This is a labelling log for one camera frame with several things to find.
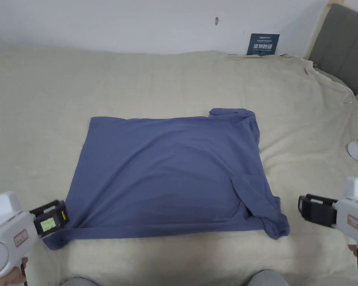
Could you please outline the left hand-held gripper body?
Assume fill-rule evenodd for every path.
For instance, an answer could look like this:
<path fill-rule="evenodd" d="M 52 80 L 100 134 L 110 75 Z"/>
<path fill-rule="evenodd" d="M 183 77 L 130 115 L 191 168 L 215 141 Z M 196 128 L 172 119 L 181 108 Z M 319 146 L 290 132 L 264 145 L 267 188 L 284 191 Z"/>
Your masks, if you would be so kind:
<path fill-rule="evenodd" d="M 0 278 L 21 268 L 22 258 L 39 238 L 35 220 L 42 213 L 41 208 L 23 209 L 13 192 L 0 194 Z"/>

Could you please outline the person's left hand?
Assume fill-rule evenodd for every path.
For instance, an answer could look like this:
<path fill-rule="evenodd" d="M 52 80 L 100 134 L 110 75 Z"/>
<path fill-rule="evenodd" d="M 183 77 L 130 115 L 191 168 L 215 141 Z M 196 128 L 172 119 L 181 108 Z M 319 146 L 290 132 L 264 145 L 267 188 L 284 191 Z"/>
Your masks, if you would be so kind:
<path fill-rule="evenodd" d="M 20 267 L 14 267 L 9 273 L 0 278 L 0 286 L 19 285 L 26 282 L 26 277 Z"/>

